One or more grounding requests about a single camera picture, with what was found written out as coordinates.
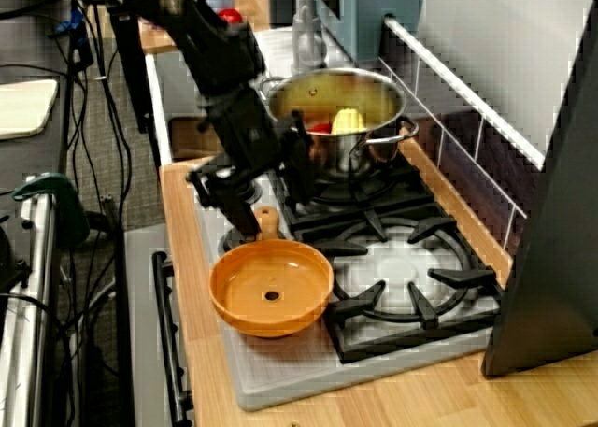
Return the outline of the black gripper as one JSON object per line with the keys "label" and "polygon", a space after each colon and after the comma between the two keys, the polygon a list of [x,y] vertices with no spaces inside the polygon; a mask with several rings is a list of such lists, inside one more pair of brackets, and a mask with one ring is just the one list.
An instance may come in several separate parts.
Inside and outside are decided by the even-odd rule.
{"label": "black gripper", "polygon": [[212,99],[207,119],[224,153],[190,172],[187,180],[197,190],[202,205],[218,206],[246,239],[255,240],[261,228],[249,203],[235,189],[238,185],[283,165],[291,199],[302,205],[312,200],[316,193],[315,168],[298,111],[275,121],[258,93],[245,85],[230,95]]}

